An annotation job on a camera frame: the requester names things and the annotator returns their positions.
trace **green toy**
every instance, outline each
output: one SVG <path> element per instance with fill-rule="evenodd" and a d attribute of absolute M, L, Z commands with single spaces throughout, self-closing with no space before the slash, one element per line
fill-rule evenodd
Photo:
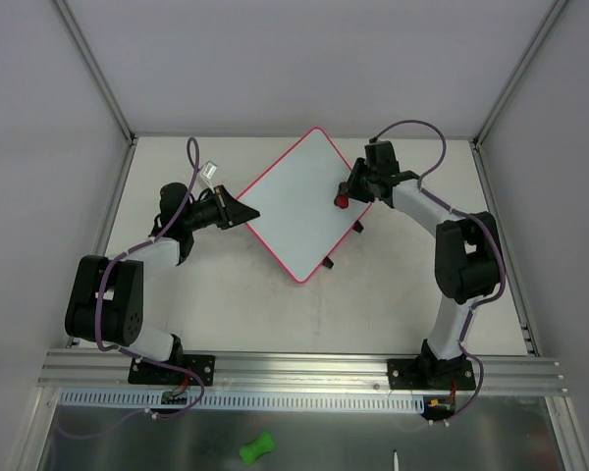
<path fill-rule="evenodd" d="M 241 446 L 240 456 L 246 466 L 250 466 L 264 453 L 270 453 L 275 449 L 275 442 L 271 434 L 268 432 L 262 432 L 257 437 L 255 442 L 251 442 L 248 445 Z"/>

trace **wire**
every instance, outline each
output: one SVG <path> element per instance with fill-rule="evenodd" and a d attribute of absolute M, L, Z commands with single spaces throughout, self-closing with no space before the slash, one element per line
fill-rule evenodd
<path fill-rule="evenodd" d="M 170 391 L 170 396 L 171 397 L 177 397 L 177 396 L 185 393 L 188 384 L 189 384 L 189 376 L 188 375 L 185 375 L 184 376 L 184 380 L 182 381 L 182 383 L 180 385 L 178 385 L 176 388 L 174 388 L 172 391 Z M 179 388 L 181 388 L 181 390 L 178 393 L 175 393 L 175 391 L 178 390 Z"/>
<path fill-rule="evenodd" d="M 455 382 L 455 380 L 452 380 L 452 392 L 450 392 L 450 395 L 448 395 L 445 400 L 450 400 L 453 399 L 455 402 L 455 394 L 458 391 L 458 384 Z"/>
<path fill-rule="evenodd" d="M 212 190 L 210 188 L 206 188 L 204 189 L 199 195 L 198 195 L 198 200 L 202 201 L 203 199 L 207 199 L 207 197 L 209 197 L 209 195 L 211 194 Z"/>
<path fill-rule="evenodd" d="M 425 179 L 425 177 L 430 175 L 432 172 L 434 172 L 436 169 L 438 169 L 441 166 L 441 164 L 443 163 L 443 160 L 445 159 L 445 155 L 447 153 L 447 149 L 448 149 L 447 141 L 445 140 L 445 136 L 443 135 L 441 130 L 439 130 L 436 126 L 434 126 L 431 123 L 428 123 L 426 121 L 420 121 L 420 120 L 397 121 L 396 123 L 392 123 L 391 125 L 383 128 L 380 132 L 378 132 L 375 135 L 375 137 L 370 139 L 370 142 L 375 142 L 377 139 L 379 139 L 382 136 L 382 134 L 391 130 L 392 128 L 395 128 L 400 125 L 407 125 L 407 124 L 422 125 L 427 128 L 430 128 L 439 136 L 439 138 L 441 139 L 441 143 L 443 145 L 443 150 L 441 152 L 441 157 L 439 157 L 439 160 L 437 160 L 437 162 L 432 167 L 430 167 L 428 170 L 426 170 L 423 174 L 421 174 L 421 177 L 419 177 L 419 180 L 417 181 L 417 187 L 418 187 L 419 191 L 422 192 L 428 198 L 430 198 L 432 201 L 434 201 L 436 204 L 438 204 L 439 206 L 444 208 L 446 211 L 449 211 L 450 213 L 452 213 L 456 216 L 459 216 L 460 218 L 466 218 L 466 219 L 470 220 L 471 222 L 473 222 L 474 224 L 476 224 L 480 228 L 480 230 L 484 234 L 484 237 L 489 242 L 489 246 L 491 247 L 491 250 L 493 251 L 493 253 L 495 255 L 495 259 L 496 259 L 496 262 L 498 265 L 498 272 L 500 275 L 500 288 L 498 289 L 498 291 L 494 295 L 492 295 L 491 297 L 478 299 L 477 301 L 475 301 L 471 305 L 471 307 L 469 307 L 469 314 L 467 315 L 467 318 L 464 321 L 464 325 L 462 326 L 462 330 L 460 331 L 460 337 L 458 339 L 458 345 L 459 345 L 460 351 L 462 352 L 462 354 L 464 356 L 466 356 L 470 360 L 473 360 L 476 362 L 476 364 L 478 365 L 478 370 L 479 370 L 479 378 L 478 378 L 478 384 L 476 385 L 475 391 L 473 392 L 473 394 L 471 395 L 469 400 L 455 413 L 455 415 L 453 415 L 453 417 L 457 417 L 460 413 L 465 411 L 467 409 L 467 407 L 469 407 L 475 401 L 476 397 L 482 391 L 482 386 L 484 385 L 484 363 L 482 362 L 482 360 L 478 356 L 467 351 L 467 349 L 464 346 L 467 334 L 469 332 L 469 327 L 471 326 L 471 321 L 473 319 L 474 312 L 478 307 L 483 306 L 484 304 L 488 304 L 490 302 L 497 301 L 498 299 L 500 299 L 500 297 L 502 297 L 502 294 L 504 294 L 504 290 L 506 289 L 506 286 L 507 286 L 507 272 L 506 272 L 506 267 L 504 265 L 504 260 L 502 258 L 502 253 L 500 253 L 500 248 L 498 247 L 497 243 L 495 242 L 495 238 L 491 235 L 491 232 L 484 225 L 484 223 L 482 221 L 480 221 L 478 218 L 476 218 L 475 216 L 473 216 L 472 214 L 468 214 L 468 213 L 465 213 L 463 211 L 453 208 L 452 205 L 450 205 L 449 203 L 447 203 L 446 201 L 444 201 L 443 199 L 438 197 L 436 194 L 432 193 L 431 191 L 429 191 L 428 189 L 423 187 L 423 180 Z"/>
<path fill-rule="evenodd" d="M 191 156 L 191 150 L 190 150 L 191 144 L 194 145 L 194 153 L 195 153 L 194 160 L 192 160 L 192 156 Z M 138 245 L 134 245 L 133 247 L 129 248 L 126 252 L 123 252 L 123 253 L 117 255 L 113 260 L 111 260 L 111 262 L 109 262 L 109 264 L 105 268 L 105 271 L 103 272 L 102 278 L 100 280 L 100 287 L 98 289 L 98 298 L 96 299 L 96 309 L 95 309 L 95 314 L 94 314 L 94 334 L 95 334 L 95 339 L 96 339 L 96 345 L 98 346 L 98 348 L 101 351 L 109 351 L 109 350 L 115 349 L 121 353 L 124 353 L 125 355 L 127 355 L 131 358 L 140 359 L 141 361 L 143 361 L 145 363 L 149 363 L 151 365 L 158 366 L 160 368 L 166 368 L 168 370 L 184 373 L 187 377 L 188 382 L 189 382 L 189 377 L 192 377 L 196 381 L 196 383 L 200 386 L 200 394 L 198 395 L 198 397 L 195 398 L 192 402 L 189 402 L 188 405 L 186 407 L 184 407 L 183 409 L 181 409 L 177 412 L 173 412 L 171 414 L 166 414 L 166 415 L 159 415 L 157 413 L 154 413 L 152 415 L 153 418 L 161 418 L 161 419 L 172 419 L 174 417 L 179 417 L 180 415 L 183 415 L 186 412 L 188 412 L 190 409 L 192 409 L 195 405 L 197 405 L 203 399 L 203 396 L 205 395 L 205 385 L 201 381 L 200 377 L 198 375 L 196 375 L 194 372 L 192 372 L 191 370 L 186 370 L 186 369 L 178 367 L 178 366 L 169 365 L 168 363 L 153 360 L 151 358 L 141 357 L 141 356 L 136 355 L 136 354 L 132 353 L 131 351 L 126 350 L 125 348 L 119 347 L 117 345 L 112 344 L 109 346 L 105 346 L 105 344 L 103 343 L 103 340 L 102 340 L 102 327 L 101 327 L 102 303 L 103 303 L 102 301 L 103 301 L 104 293 L 107 289 L 107 283 L 109 282 L 109 276 L 111 275 L 111 272 L 112 272 L 113 268 L 116 266 L 116 264 L 118 262 L 120 262 L 122 259 L 126 258 L 128 255 L 131 255 L 132 253 L 135 253 L 138 250 L 143 249 L 144 247 L 152 245 L 157 240 L 162 238 L 166 234 L 166 232 L 172 227 L 172 225 L 175 224 L 175 222 L 177 221 L 177 219 L 181 215 L 182 211 L 184 210 L 186 204 L 189 201 L 190 202 L 193 201 L 193 196 L 192 196 L 191 192 L 192 192 L 192 189 L 194 188 L 194 184 L 196 183 L 196 177 L 198 176 L 198 169 L 200 166 L 198 141 L 196 140 L 195 137 L 190 137 L 187 140 L 186 153 L 187 153 L 187 158 L 189 159 L 189 164 L 192 166 L 192 176 L 189 181 L 189 185 L 187 186 L 186 195 L 184 196 L 184 199 L 182 200 L 181 204 L 179 205 L 179 208 L 177 208 L 177 211 L 175 212 L 173 217 L 170 219 L 168 224 L 166 224 L 166 226 L 164 226 L 162 228 L 162 230 L 159 232 L 159 234 L 157 234 L 153 239 L 139 243 Z M 116 422 L 115 424 L 111 425 L 110 427 L 108 427 L 100 432 L 97 432 L 95 434 L 88 434 L 88 435 L 76 435 L 76 434 L 66 431 L 65 429 L 63 429 L 63 427 L 61 427 L 61 424 L 59 423 L 59 415 L 60 415 L 59 410 L 60 409 L 58 408 L 57 414 L 55 416 L 55 428 L 61 435 L 63 435 L 64 437 L 66 437 L 68 439 L 72 439 L 72 440 L 90 440 L 90 439 L 102 437 L 105 434 L 116 429 L 120 425 L 124 424 L 131 417 L 134 417 L 137 414 L 142 414 L 144 412 L 150 413 L 150 408 L 137 409 L 137 410 L 134 410 L 134 411 L 130 412 L 129 414 L 125 415 L 118 422 Z"/>

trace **gray surface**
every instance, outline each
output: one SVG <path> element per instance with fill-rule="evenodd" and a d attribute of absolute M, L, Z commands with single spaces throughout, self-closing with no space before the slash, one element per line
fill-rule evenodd
<path fill-rule="evenodd" d="M 63 22 L 66 32 L 75 45 L 76 51 L 80 55 L 80 58 L 82 59 L 83 64 L 86 66 L 89 75 L 96 84 L 98 91 L 100 91 L 105 104 L 109 108 L 109 112 L 116 120 L 116 124 L 118 125 L 122 136 L 127 141 L 132 140 L 132 130 L 129 127 L 129 123 L 127 123 L 127 119 L 123 115 L 116 97 L 109 88 L 109 84 L 107 83 L 103 72 L 100 70 L 98 63 L 96 62 L 96 58 L 91 52 L 89 44 L 87 44 L 87 39 L 82 35 L 79 22 L 70 9 L 70 5 L 68 5 L 66 0 L 51 1 L 55 7 L 58 18 Z"/>
<path fill-rule="evenodd" d="M 109 426 L 126 410 L 63 408 L 74 433 Z M 101 440 L 56 438 L 56 471 L 118 470 L 381 470 L 550 471 L 560 469 L 542 399 L 480 399 L 446 429 L 417 415 L 196 411 L 179 420 L 131 419 Z M 253 467 L 238 450 L 263 431 L 276 448 Z M 51 452 L 40 469 L 50 470 Z"/>
<path fill-rule="evenodd" d="M 123 146 L 50 2 L 0 2 L 0 470 Z"/>
<path fill-rule="evenodd" d="M 72 0 L 136 131 L 478 132 L 552 0 Z M 411 135 L 431 135 L 414 128 Z"/>
<path fill-rule="evenodd" d="M 589 1 L 567 9 L 485 148 L 543 353 L 562 360 L 589 444 Z"/>
<path fill-rule="evenodd" d="M 519 84 L 523 81 L 523 78 L 528 72 L 528 68 L 531 67 L 534 63 L 537 53 L 541 50 L 543 45 L 550 37 L 554 26 L 561 19 L 562 13 L 568 4 L 569 0 L 554 0 L 552 3 L 552 6 L 537 27 L 537 30 L 528 43 L 528 46 L 519 58 L 519 62 L 510 74 L 510 77 L 502 89 L 502 92 L 498 96 L 498 100 L 493 106 L 493 109 L 489 112 L 487 118 L 485 119 L 484 125 L 480 129 L 477 139 L 473 140 L 477 145 L 481 145 L 484 142 L 484 139 L 486 139 L 487 135 L 500 118 L 500 114 L 506 108 L 507 103 L 516 92 Z"/>

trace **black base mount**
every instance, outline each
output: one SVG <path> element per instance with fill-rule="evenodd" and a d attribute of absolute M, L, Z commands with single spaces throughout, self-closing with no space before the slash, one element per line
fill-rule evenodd
<path fill-rule="evenodd" d="M 461 355 L 439 360 L 423 341 L 421 353 L 413 359 L 391 358 L 386 362 L 391 390 L 445 391 L 454 385 L 457 391 L 474 391 L 471 362 Z"/>
<path fill-rule="evenodd" d="M 214 384 L 214 369 L 216 366 L 216 357 L 213 355 L 193 355 L 184 354 L 179 338 L 173 336 L 173 352 L 170 360 L 166 363 L 179 366 L 184 369 L 190 369 L 192 373 L 198 376 L 203 385 L 206 387 Z M 178 386 L 184 381 L 184 374 L 172 371 L 159 366 L 151 365 L 143 361 L 131 362 L 128 382 L 130 385 L 156 385 L 156 386 Z M 190 376 L 188 385 L 196 386 L 196 380 Z"/>

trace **purple cable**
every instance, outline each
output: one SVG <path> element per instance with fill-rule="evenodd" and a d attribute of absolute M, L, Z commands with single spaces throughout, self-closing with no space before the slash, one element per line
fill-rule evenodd
<path fill-rule="evenodd" d="M 475 361 L 478 364 L 478 369 L 480 371 L 480 375 L 478 378 L 478 384 L 476 385 L 475 391 L 473 392 L 473 394 L 471 395 L 469 400 L 453 416 L 453 417 L 457 417 L 461 412 L 465 411 L 467 409 L 467 407 L 474 402 L 476 397 L 482 391 L 482 386 L 484 384 L 484 363 L 476 355 L 469 353 L 469 351 L 467 351 L 467 349 L 464 347 L 464 341 L 466 339 L 467 333 L 469 332 L 469 326 L 471 325 L 471 321 L 473 319 L 473 312 L 479 306 L 482 306 L 484 304 L 488 304 L 493 301 L 497 301 L 500 297 L 502 297 L 502 294 L 504 294 L 504 290 L 506 289 L 506 285 L 507 285 L 506 267 L 504 265 L 504 260 L 502 259 L 502 254 L 500 253 L 500 248 L 498 247 L 497 243 L 495 242 L 495 238 L 491 235 L 491 232 L 488 230 L 488 228 L 484 225 L 484 223 L 482 221 L 480 221 L 478 218 L 476 218 L 472 214 L 468 214 L 468 213 L 465 213 L 464 211 L 454 209 L 452 207 L 452 205 L 450 205 L 449 203 L 447 203 L 443 199 L 439 198 L 436 194 L 432 193 L 431 191 L 429 191 L 423 187 L 423 179 L 425 179 L 425 177 L 430 175 L 432 172 L 434 172 L 436 169 L 438 169 L 441 166 L 441 164 L 443 163 L 443 160 L 445 159 L 445 154 L 447 153 L 448 145 L 447 145 L 447 141 L 445 140 L 445 136 L 436 126 L 434 126 L 430 123 L 427 123 L 425 121 L 420 121 L 420 120 L 397 121 L 396 123 L 392 123 L 391 125 L 385 127 L 371 140 L 379 139 L 382 136 L 382 134 L 384 134 L 386 131 L 391 130 L 392 128 L 394 128 L 396 126 L 407 125 L 407 124 L 423 125 L 423 126 L 430 128 L 431 130 L 434 130 L 434 132 L 439 135 L 439 138 L 441 139 L 441 143 L 443 144 L 443 151 L 441 152 L 441 157 L 439 157 L 439 160 L 431 168 L 429 168 L 423 174 L 421 174 L 421 177 L 419 177 L 419 180 L 417 181 L 417 187 L 418 187 L 419 191 L 421 191 L 425 196 L 430 198 L 436 204 L 438 204 L 439 206 L 444 208 L 446 211 L 449 211 L 450 213 L 452 213 L 456 216 L 459 216 L 460 218 L 467 218 L 470 221 L 472 221 L 473 223 L 475 223 L 480 228 L 480 230 L 484 234 L 484 237 L 489 242 L 489 246 L 493 250 L 493 253 L 496 258 L 496 262 L 498 264 L 498 271 L 500 273 L 500 288 L 498 289 L 498 291 L 493 296 L 480 299 L 471 305 L 471 307 L 469 308 L 469 315 L 467 316 L 466 320 L 464 321 L 464 325 L 462 326 L 462 330 L 460 331 L 460 338 L 458 339 L 460 351 L 462 351 L 462 354 L 464 354 L 464 356 Z"/>
<path fill-rule="evenodd" d="M 191 144 L 194 144 L 194 151 L 196 154 L 196 158 L 194 161 L 192 161 L 191 152 L 190 152 L 190 145 Z M 196 177 L 198 176 L 198 169 L 200 166 L 198 141 L 196 140 L 195 137 L 190 137 L 187 140 L 186 153 L 187 153 L 187 158 L 189 159 L 189 164 L 192 166 L 193 172 L 192 172 L 192 177 L 189 181 L 189 185 L 187 187 L 186 196 L 184 196 L 184 199 L 182 200 L 181 204 L 179 205 L 179 208 L 177 209 L 177 212 L 175 212 L 175 214 L 173 215 L 171 220 L 168 222 L 168 224 L 162 228 L 161 232 L 158 235 L 156 235 L 153 240 L 146 240 L 142 243 L 139 243 L 138 245 L 134 245 L 133 247 L 128 249 L 126 252 L 123 252 L 123 253 L 117 255 L 113 260 L 111 260 L 109 262 L 109 265 L 107 265 L 107 268 L 103 272 L 102 278 L 100 280 L 100 287 L 98 289 L 98 298 L 96 299 L 96 310 L 95 310 L 95 315 L 94 315 L 94 334 L 96 337 L 96 345 L 98 345 L 98 348 L 100 350 L 109 351 L 109 350 L 116 349 L 119 352 L 124 353 L 127 356 L 130 356 L 131 358 L 140 358 L 141 361 L 143 361 L 145 363 L 150 363 L 151 365 L 159 366 L 161 368 L 166 368 L 166 369 L 169 369 L 172 371 L 184 373 L 185 375 L 189 375 L 198 383 L 198 385 L 200 386 L 200 394 L 198 395 L 198 397 L 195 400 L 193 400 L 192 402 L 190 402 L 186 407 L 184 407 L 181 410 L 178 410 L 177 412 L 172 412 L 172 413 L 166 414 L 166 415 L 157 415 L 157 417 L 165 418 L 165 419 L 172 419 L 174 417 L 179 417 L 180 415 L 183 415 L 186 412 L 188 412 L 190 409 L 192 409 L 194 406 L 196 406 L 199 402 L 201 402 L 201 400 L 203 399 L 203 396 L 205 395 L 205 385 L 203 385 L 203 382 L 201 381 L 200 377 L 198 377 L 198 375 L 196 375 L 195 373 L 193 373 L 192 371 L 190 371 L 188 369 L 181 368 L 179 366 L 169 365 L 167 363 L 164 363 L 161 361 L 156 361 L 151 358 L 140 357 L 139 355 L 132 353 L 131 351 L 121 348 L 117 345 L 105 346 L 102 342 L 102 327 L 101 327 L 102 304 L 103 304 L 103 296 L 104 296 L 104 293 L 107 288 L 107 283 L 109 282 L 109 276 L 110 276 L 114 266 L 119 261 L 121 261 L 123 258 L 127 257 L 128 255 L 131 255 L 132 253 L 135 253 L 138 250 L 142 250 L 144 247 L 147 247 L 148 245 L 155 243 L 157 240 L 159 240 L 161 237 L 163 237 L 164 234 L 171 228 L 171 226 L 173 224 L 175 224 L 175 222 L 177 221 L 177 219 L 181 215 L 182 211 L 184 210 L 186 203 L 192 198 L 191 192 L 192 192 L 192 189 L 194 188 L 194 184 L 196 183 Z M 130 412 L 129 414 L 124 416 L 122 419 L 120 419 L 118 422 L 111 425 L 110 427 L 108 427 L 100 432 L 97 432 L 95 434 L 89 434 L 89 435 L 75 435 L 75 434 L 72 434 L 72 433 L 64 430 L 61 427 L 61 425 L 59 424 L 59 415 L 60 414 L 57 413 L 57 415 L 55 416 L 55 427 L 61 435 L 63 435 L 64 437 L 66 437 L 68 439 L 90 440 L 90 439 L 96 439 L 96 438 L 104 436 L 105 434 L 111 432 L 112 430 L 116 429 L 120 425 L 124 424 L 131 417 L 134 417 L 135 415 L 141 414 L 141 413 L 144 413 L 143 409 L 134 410 L 133 412 Z"/>

